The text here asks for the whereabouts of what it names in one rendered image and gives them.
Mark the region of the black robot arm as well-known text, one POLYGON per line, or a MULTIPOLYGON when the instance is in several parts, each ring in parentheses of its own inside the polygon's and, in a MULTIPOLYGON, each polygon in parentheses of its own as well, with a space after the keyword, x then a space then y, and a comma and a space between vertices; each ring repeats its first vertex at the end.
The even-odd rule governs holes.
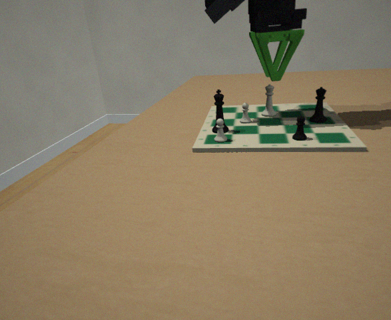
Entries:
MULTIPOLYGON (((204 10, 215 24, 227 12, 234 11, 245 0, 205 0, 204 10)), ((248 14, 280 11, 280 0, 248 0, 248 14)))

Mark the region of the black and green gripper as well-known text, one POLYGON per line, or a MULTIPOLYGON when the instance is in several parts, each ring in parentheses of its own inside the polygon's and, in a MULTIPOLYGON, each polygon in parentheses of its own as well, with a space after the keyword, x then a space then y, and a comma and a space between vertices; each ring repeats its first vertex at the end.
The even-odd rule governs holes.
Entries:
POLYGON ((249 32, 249 36, 264 73, 266 77, 270 77, 271 81, 280 81, 282 79, 304 35, 304 29, 301 28, 302 20, 306 19, 307 8, 295 9, 295 3, 296 0, 280 0, 280 11, 260 12, 249 15, 250 31, 252 31, 249 32), (283 11, 287 9, 291 10, 283 11), (269 25, 278 25, 280 27, 269 27, 269 25), (280 41, 280 43, 272 63, 268 43, 277 41, 280 41), (289 45, 288 41, 290 41, 289 45), (287 45, 288 48, 284 54, 287 45))

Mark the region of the green and cream chessboard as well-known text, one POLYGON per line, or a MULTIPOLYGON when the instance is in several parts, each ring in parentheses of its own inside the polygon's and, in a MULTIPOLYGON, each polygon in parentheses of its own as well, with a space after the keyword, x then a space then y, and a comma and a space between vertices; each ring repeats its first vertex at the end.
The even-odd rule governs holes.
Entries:
POLYGON ((266 105, 248 105, 250 123, 240 123, 242 105, 222 106, 227 141, 214 141, 216 106, 212 106, 193 145, 193 152, 351 152, 366 151, 367 146, 341 120, 334 110, 323 103, 325 123, 312 123, 316 103, 272 104, 276 115, 262 116, 266 105), (305 117, 307 139, 292 138, 298 125, 297 117, 305 117))

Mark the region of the white pawn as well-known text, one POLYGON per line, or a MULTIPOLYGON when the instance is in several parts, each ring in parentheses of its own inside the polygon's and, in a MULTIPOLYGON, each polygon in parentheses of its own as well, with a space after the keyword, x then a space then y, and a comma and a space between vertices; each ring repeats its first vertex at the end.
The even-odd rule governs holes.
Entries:
POLYGON ((248 103, 243 103, 242 104, 242 111, 243 111, 243 115, 242 115, 242 118, 240 120, 240 123, 250 123, 251 122, 251 119, 248 117, 248 103))
POLYGON ((217 124, 216 127, 218 128, 218 131, 217 131, 217 136, 214 138, 214 141, 218 143, 227 141, 227 137, 224 135, 224 131, 223 131, 224 121, 222 119, 217 119, 216 124, 217 124))

